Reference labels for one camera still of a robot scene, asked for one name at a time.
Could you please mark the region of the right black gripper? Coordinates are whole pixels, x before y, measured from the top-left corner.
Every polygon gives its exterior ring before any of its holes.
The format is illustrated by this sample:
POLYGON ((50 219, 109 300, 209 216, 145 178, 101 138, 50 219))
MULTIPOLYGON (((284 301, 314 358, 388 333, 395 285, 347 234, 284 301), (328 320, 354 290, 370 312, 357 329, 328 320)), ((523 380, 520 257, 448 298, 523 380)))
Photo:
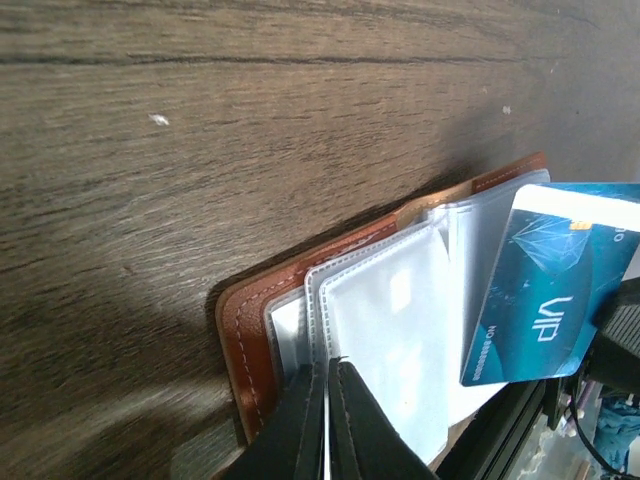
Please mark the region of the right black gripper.
POLYGON ((592 344, 595 360, 639 358, 639 279, 623 281, 600 308, 592 344))

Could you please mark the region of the blue VIP card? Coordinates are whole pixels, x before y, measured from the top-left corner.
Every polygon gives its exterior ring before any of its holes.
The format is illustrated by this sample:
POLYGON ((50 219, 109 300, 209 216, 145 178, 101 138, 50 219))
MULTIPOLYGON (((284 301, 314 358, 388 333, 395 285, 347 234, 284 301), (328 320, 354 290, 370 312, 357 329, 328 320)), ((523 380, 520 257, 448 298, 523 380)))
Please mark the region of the blue VIP card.
POLYGON ((639 246, 636 183, 528 184, 515 194, 460 381, 574 374, 639 246))

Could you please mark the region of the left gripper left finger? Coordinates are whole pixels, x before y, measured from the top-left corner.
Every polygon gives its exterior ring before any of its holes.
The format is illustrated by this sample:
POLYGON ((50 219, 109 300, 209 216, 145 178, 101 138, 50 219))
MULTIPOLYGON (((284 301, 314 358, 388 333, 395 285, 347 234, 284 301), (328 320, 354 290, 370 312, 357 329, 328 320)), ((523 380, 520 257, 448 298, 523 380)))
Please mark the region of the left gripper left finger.
POLYGON ((319 479, 322 466, 325 375, 300 367, 268 422, 218 479, 319 479))

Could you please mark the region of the brown leather card holder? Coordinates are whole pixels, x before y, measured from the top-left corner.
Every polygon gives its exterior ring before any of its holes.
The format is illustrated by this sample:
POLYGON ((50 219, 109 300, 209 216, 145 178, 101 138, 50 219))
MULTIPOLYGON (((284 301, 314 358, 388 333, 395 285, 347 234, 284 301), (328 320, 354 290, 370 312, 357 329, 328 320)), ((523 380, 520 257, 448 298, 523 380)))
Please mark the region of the brown leather card holder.
POLYGON ((216 326, 248 442, 301 366, 324 369, 319 479, 330 473, 329 362, 355 366, 430 469, 452 426, 498 392, 459 376, 516 192, 544 183, 535 153, 415 198, 350 233, 226 288, 216 326))

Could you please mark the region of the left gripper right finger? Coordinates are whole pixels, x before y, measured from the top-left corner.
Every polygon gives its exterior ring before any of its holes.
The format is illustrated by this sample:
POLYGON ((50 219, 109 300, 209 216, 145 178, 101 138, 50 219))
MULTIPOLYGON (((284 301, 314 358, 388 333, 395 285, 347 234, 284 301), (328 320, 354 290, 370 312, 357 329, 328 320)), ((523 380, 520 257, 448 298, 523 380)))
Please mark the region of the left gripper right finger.
POLYGON ((330 473, 333 479, 435 479, 393 428, 355 366, 329 362, 330 473))

